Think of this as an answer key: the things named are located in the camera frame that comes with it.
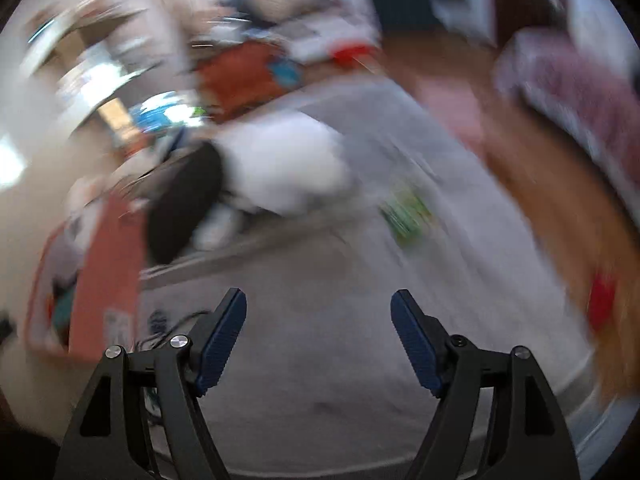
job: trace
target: red object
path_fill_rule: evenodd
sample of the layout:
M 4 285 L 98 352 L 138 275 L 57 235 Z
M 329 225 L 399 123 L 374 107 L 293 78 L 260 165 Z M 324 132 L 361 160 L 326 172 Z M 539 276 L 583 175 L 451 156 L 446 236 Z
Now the red object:
M 198 65 L 200 91 L 205 99 L 211 94 L 211 100 L 220 106 L 222 111 L 217 117 L 220 121 L 238 115 L 245 107 L 271 101 L 288 92 L 269 69 L 269 63 L 280 54 L 280 48 L 275 45 L 245 41 Z
M 609 320 L 616 299 L 616 279 L 603 272 L 596 272 L 591 283 L 587 319 L 594 332 Z
M 353 44 L 334 51 L 332 57 L 338 65 L 350 67 L 359 57 L 370 56 L 375 51 L 376 48 L 369 44 Z

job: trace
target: blue gripper pad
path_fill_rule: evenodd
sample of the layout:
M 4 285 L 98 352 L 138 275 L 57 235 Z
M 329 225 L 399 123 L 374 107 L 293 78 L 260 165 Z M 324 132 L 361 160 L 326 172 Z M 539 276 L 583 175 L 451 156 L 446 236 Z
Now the blue gripper pad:
M 396 327 L 420 386 L 430 390 L 435 397 L 440 397 L 442 380 L 438 375 L 436 351 L 412 313 L 406 296 L 414 301 L 408 291 L 399 290 L 392 296 L 391 321 Z
M 200 370 L 194 382 L 198 397 L 203 396 L 209 388 L 218 384 L 245 319 L 246 296 L 238 290 L 202 349 Z

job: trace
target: blue item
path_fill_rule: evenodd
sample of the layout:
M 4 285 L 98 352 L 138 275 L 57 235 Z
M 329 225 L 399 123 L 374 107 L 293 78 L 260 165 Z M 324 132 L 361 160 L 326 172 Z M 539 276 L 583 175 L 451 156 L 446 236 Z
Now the blue item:
M 129 113 L 142 132 L 155 132 L 173 126 L 174 123 L 164 112 L 179 104 L 182 104 L 182 98 L 176 92 L 165 92 L 131 107 Z
M 194 382 L 198 397 L 207 393 L 209 388 L 218 384 L 225 369 L 226 361 L 236 344 L 236 339 L 246 319 L 246 296 L 238 288 L 232 288 L 223 298 L 214 312 L 222 315 L 216 329 L 202 349 L 197 368 L 198 377 Z
M 438 359 L 434 345 L 429 341 L 408 303 L 409 298 L 403 297 L 402 291 L 396 292 L 391 298 L 391 321 L 396 327 L 404 351 L 414 368 L 414 373 L 420 381 L 420 386 L 431 390 L 435 397 L 440 397 L 442 380 L 438 374 Z
M 76 284 L 74 283 L 67 291 L 56 300 L 53 314 L 51 316 L 51 326 L 58 334 L 60 342 L 65 346 L 69 345 L 69 329 L 71 327 L 71 311 L 76 297 Z
M 268 65 L 277 83 L 283 88 L 293 90 L 300 86 L 302 78 L 300 70 L 292 60 L 281 57 Z

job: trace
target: gray carpet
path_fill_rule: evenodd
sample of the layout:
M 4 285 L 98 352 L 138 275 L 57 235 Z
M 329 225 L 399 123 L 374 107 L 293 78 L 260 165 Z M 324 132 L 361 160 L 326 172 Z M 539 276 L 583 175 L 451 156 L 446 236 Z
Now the gray carpet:
M 247 294 L 220 384 L 200 401 L 232 472 L 390 478 L 389 467 L 406 467 L 436 401 L 418 385 L 390 320 L 399 288 L 480 348 L 529 346 L 552 388 L 572 392 L 566 412 L 584 400 L 593 389 L 586 327 L 519 209 L 475 156 L 384 78 L 339 79 L 265 110 L 279 107 L 344 134 L 353 195 L 143 275 L 140 336 L 157 310 L 177 320 L 215 307 L 230 286 Z M 420 185 L 438 225 L 401 250 L 377 205 L 409 158 L 433 174 Z M 155 439 L 166 452 L 161 434 Z

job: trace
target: wooden floor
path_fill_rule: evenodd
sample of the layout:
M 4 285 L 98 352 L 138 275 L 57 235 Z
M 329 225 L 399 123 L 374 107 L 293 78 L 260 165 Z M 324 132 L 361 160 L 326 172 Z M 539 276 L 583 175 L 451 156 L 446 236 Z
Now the wooden floor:
M 597 335 L 596 362 L 604 397 L 640 385 L 640 244 L 638 232 L 599 170 L 568 134 L 494 90 L 497 52 L 445 32 L 386 38 L 388 74 L 419 100 L 431 77 L 466 80 L 479 100 L 486 164 L 518 202 L 568 286 L 586 310 L 597 269 L 618 279 L 614 319 Z

